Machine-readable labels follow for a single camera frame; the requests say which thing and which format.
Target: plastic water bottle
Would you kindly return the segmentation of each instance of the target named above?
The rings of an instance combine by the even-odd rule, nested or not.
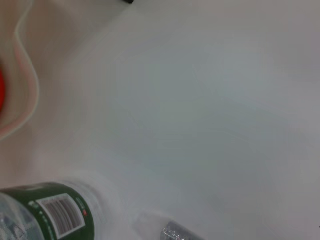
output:
[[[0,190],[0,240],[106,239],[111,214],[97,182],[71,177]]]

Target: red object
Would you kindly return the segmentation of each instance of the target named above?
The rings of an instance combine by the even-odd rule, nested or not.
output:
[[[4,100],[5,100],[5,79],[0,69],[0,110],[3,107]]]

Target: bowl rim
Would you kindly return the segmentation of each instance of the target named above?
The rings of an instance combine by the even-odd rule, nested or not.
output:
[[[14,28],[12,42],[17,64],[22,73],[25,75],[29,95],[26,103],[26,108],[20,114],[20,116],[0,129],[0,141],[4,140],[8,136],[19,130],[21,127],[23,127],[33,116],[39,104],[39,78],[20,36],[21,28],[23,26],[23,23],[25,23],[30,10],[33,7],[34,0],[29,0],[28,2],[28,6],[21,14],[21,17]]]

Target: white table surface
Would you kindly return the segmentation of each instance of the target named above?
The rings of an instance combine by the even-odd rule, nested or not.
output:
[[[36,1],[40,104],[1,143],[1,185],[93,169],[129,215],[169,212],[206,239],[319,239],[319,10]]]

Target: barcode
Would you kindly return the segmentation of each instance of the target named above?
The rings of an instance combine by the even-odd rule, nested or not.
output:
[[[40,199],[36,202],[50,218],[57,239],[61,239],[86,225],[78,205],[66,193]]]

